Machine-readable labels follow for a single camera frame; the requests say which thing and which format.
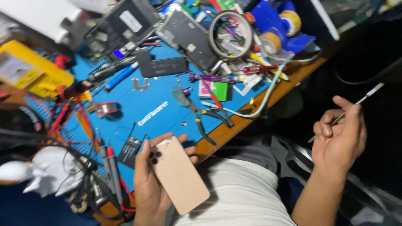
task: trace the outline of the blue marker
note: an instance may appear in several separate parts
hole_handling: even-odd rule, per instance
[[[114,77],[110,82],[108,82],[104,87],[103,90],[109,92],[111,89],[113,89],[119,82],[121,82],[123,79],[127,78],[132,74],[135,69],[138,67],[138,62],[135,62],[128,68],[124,69],[119,75]]]

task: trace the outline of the rose gold smartphone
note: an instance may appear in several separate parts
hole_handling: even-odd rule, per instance
[[[209,190],[177,137],[153,147],[150,165],[174,207],[184,215],[209,198]]]

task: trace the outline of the blue light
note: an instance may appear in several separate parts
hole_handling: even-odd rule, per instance
[[[119,50],[116,50],[116,51],[114,51],[113,53],[114,53],[119,59],[121,59],[121,58],[124,57],[124,55],[123,55]]]

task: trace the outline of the blue repair mat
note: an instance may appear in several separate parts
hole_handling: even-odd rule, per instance
[[[181,56],[176,50],[165,43],[162,43],[161,46],[150,48],[150,50],[150,53],[151,55],[154,55],[155,60]],[[87,79],[88,74],[99,66],[99,64],[96,66],[91,65],[88,60],[83,59],[80,56],[77,56],[76,61],[77,65],[73,67],[76,80]],[[190,63],[189,70],[192,70],[196,74],[201,74],[201,72]],[[109,78],[109,80],[113,79],[120,72],[117,72],[114,76]],[[99,129],[104,140],[109,138],[116,156],[120,153],[134,122],[137,122],[137,125],[135,126],[131,136],[139,140],[142,140],[146,134],[148,134],[152,139],[167,132],[173,132],[176,136],[188,134],[188,140],[192,141],[194,144],[202,139],[202,135],[200,134],[195,121],[194,113],[190,109],[178,105],[172,96],[173,86],[178,86],[175,75],[162,76],[158,79],[149,78],[148,90],[145,91],[133,91],[132,78],[139,78],[140,86],[145,85],[140,69],[138,68],[131,76],[120,82],[110,92],[102,90],[93,98],[93,101],[99,103],[116,101],[120,106],[121,117],[117,118],[117,120],[111,120],[107,117],[99,119],[96,113],[89,115],[92,127],[94,129]],[[193,91],[191,91],[190,99],[195,103],[195,105],[199,109],[207,109],[207,107],[199,103],[198,81],[194,83],[189,82],[188,73],[179,75],[179,78],[183,88],[194,88]],[[225,108],[237,111],[247,104],[252,97],[255,97],[264,91],[269,84],[270,83],[267,80],[262,80],[245,96],[241,96],[234,90],[233,100],[222,102],[222,104]],[[240,90],[244,88],[244,84],[242,83],[237,83],[235,85]],[[207,134],[222,123],[220,120],[207,115],[200,116]],[[87,135],[75,117],[71,117],[70,121],[65,126],[65,130],[68,132],[69,136],[72,137],[70,137],[69,140],[79,142],[88,141]],[[89,149],[90,145],[80,145],[81,152],[88,153]],[[97,160],[102,162],[99,154],[97,154]],[[121,177],[126,182],[128,188],[131,191],[134,190],[134,170],[121,163],[118,163],[118,166]]]

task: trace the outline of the yellow box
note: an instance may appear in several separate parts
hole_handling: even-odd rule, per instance
[[[58,87],[74,82],[74,75],[41,57],[16,40],[0,47],[0,81],[40,97],[55,97]]]

